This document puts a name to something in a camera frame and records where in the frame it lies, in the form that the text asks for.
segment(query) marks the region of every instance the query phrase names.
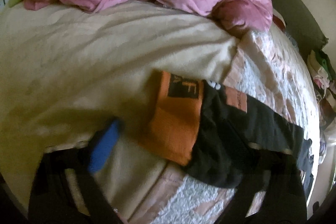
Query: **cream blanket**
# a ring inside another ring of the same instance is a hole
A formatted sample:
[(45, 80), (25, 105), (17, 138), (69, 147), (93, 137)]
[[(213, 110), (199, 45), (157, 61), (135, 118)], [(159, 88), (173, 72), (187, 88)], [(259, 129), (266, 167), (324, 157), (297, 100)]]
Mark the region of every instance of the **cream blanket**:
[(212, 21), (130, 1), (98, 14), (22, 4), (0, 18), (0, 170), (28, 207), (45, 147), (76, 143), (121, 117), (126, 134), (96, 175), (129, 218), (166, 162), (139, 148), (159, 74), (223, 81), (238, 39)]

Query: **orange sock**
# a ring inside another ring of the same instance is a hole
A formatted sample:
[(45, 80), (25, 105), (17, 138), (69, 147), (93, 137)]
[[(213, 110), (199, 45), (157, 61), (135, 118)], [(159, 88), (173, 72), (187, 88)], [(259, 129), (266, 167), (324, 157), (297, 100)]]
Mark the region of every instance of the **orange sock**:
[(162, 72), (154, 117), (139, 145), (187, 165), (199, 130), (203, 85), (202, 81)]

